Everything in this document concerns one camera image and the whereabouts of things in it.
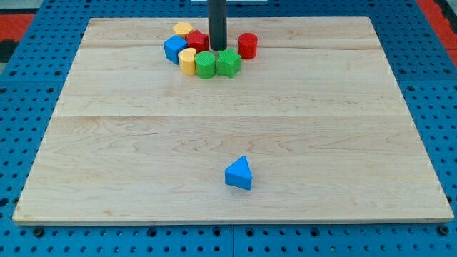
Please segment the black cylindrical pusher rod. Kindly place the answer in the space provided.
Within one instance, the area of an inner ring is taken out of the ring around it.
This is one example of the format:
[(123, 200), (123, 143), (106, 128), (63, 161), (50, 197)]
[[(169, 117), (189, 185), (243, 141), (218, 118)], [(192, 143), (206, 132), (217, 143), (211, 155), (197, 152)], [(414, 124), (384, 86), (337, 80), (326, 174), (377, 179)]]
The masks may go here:
[(227, 47), (226, 0), (208, 0), (209, 41), (214, 51)]

